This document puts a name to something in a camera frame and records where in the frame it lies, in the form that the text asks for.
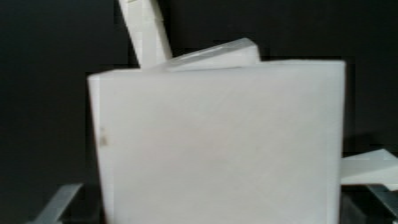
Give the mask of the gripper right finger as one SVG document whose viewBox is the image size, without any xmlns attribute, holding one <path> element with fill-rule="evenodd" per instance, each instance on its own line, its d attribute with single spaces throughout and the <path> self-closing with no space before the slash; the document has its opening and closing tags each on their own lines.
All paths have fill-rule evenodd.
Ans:
<svg viewBox="0 0 398 224">
<path fill-rule="evenodd" d="M 340 224 L 398 224 L 398 190 L 382 184 L 342 186 Z"/>
</svg>

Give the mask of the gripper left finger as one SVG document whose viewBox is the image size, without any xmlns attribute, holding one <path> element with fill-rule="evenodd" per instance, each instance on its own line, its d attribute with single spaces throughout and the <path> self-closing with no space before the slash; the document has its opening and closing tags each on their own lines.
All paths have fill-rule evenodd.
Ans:
<svg viewBox="0 0 398 224">
<path fill-rule="evenodd" d="M 82 186 L 82 183 L 66 184 L 61 186 L 36 219 L 25 224 L 64 224 L 63 215 Z"/>
</svg>

